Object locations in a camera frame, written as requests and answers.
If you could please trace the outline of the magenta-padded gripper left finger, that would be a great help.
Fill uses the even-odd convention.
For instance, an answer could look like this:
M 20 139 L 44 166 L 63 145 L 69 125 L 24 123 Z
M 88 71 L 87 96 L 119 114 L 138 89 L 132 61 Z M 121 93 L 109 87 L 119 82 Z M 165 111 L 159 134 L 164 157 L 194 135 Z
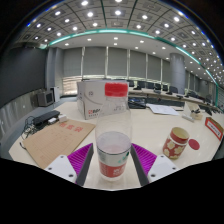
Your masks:
M 83 186 L 93 156 L 93 144 L 87 144 L 70 155 L 59 155 L 45 171 Z

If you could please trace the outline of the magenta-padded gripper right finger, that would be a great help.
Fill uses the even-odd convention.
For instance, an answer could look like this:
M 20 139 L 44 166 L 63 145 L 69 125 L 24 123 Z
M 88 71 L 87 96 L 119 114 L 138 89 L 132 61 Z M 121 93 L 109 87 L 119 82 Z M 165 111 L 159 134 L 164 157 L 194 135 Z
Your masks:
M 137 144 L 132 144 L 131 155 L 141 186 L 157 181 L 179 170 L 165 155 L 155 155 Z

